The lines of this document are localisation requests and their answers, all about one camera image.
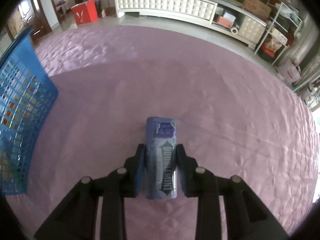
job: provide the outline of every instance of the pink bedspread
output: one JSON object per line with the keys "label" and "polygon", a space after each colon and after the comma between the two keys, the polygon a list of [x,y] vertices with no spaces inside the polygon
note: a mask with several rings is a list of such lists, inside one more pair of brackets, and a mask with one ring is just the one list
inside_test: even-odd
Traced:
{"label": "pink bedspread", "polygon": [[[134,155],[149,116],[176,119],[187,154],[217,176],[240,175],[288,232],[307,214],[319,136],[307,107],[260,66],[207,41],[135,26],[67,31],[36,52],[59,97],[28,193],[7,197],[27,231],[81,177],[106,176]],[[197,200],[178,195],[126,200],[128,239],[194,239]]]}

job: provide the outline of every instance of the tile floor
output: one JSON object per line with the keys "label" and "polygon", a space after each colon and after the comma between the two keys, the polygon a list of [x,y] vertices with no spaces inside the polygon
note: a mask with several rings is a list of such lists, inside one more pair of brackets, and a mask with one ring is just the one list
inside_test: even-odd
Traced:
{"label": "tile floor", "polygon": [[242,57],[254,62],[255,64],[265,68],[269,73],[276,76],[277,71],[274,66],[267,63],[261,59],[258,55],[254,53],[252,49],[247,47],[244,43],[226,36],[222,33],[216,32],[214,30],[195,25],[192,23],[187,23],[183,21],[167,19],[162,17],[139,17],[138,13],[127,13],[121,18],[117,18],[116,15],[105,17],[104,19],[99,18],[98,20],[77,26],[73,15],[70,13],[66,16],[66,20],[57,28],[55,28],[52,33],[61,33],[68,29],[82,28],[88,25],[95,26],[106,26],[111,27],[114,25],[135,25],[135,26],[145,26],[158,29],[164,29],[169,31],[174,31],[178,33],[183,33],[190,35],[214,44],[217,44],[223,48],[229,49],[232,52],[241,55]]}

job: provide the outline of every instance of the brown box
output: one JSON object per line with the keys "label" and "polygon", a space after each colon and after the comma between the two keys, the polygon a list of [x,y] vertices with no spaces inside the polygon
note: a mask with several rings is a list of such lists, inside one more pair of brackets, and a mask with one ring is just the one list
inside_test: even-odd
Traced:
{"label": "brown box", "polygon": [[271,12],[271,8],[259,0],[244,0],[243,7],[264,22]]}
{"label": "brown box", "polygon": [[229,29],[233,26],[233,22],[227,20],[226,18],[223,18],[221,15],[218,15],[217,23]]}

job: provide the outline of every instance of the quilted fabric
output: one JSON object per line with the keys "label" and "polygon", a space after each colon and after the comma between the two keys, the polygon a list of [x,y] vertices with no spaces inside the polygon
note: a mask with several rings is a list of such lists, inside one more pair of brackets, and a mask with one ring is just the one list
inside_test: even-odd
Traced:
{"label": "quilted fabric", "polygon": [[[28,232],[82,176],[122,166],[144,141],[149,116],[177,120],[188,155],[217,176],[241,176],[289,233],[307,214],[319,136],[307,107],[260,66],[197,38],[135,26],[70,30],[37,53],[59,96],[28,193],[7,197]],[[181,191],[125,206],[128,239],[194,239],[197,200]],[[222,226],[225,237],[225,218]]]}

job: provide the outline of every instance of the basket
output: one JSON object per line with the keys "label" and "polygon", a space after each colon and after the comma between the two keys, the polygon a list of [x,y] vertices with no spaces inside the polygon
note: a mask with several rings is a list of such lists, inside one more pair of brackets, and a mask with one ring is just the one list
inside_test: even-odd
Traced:
{"label": "basket", "polygon": [[23,30],[0,58],[0,190],[25,193],[32,153],[58,90]]}

